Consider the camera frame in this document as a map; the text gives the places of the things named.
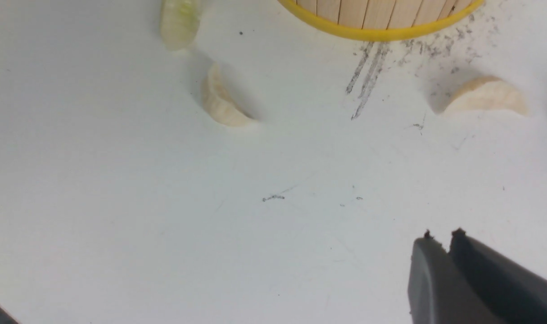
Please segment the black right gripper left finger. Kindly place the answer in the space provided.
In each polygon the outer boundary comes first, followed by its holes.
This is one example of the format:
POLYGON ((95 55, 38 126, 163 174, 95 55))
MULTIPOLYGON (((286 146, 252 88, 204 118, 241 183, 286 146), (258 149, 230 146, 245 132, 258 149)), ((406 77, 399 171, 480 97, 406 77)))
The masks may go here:
POLYGON ((429 229, 413 243, 407 296, 414 324, 506 324, 429 229))

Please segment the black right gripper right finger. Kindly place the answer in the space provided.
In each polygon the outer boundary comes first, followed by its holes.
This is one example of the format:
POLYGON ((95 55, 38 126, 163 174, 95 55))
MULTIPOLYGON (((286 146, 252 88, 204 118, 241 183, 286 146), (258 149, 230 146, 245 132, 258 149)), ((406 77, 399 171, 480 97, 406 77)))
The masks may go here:
POLYGON ((547 324, 547 279, 460 228, 452 233, 449 255, 477 297, 506 324, 547 324))

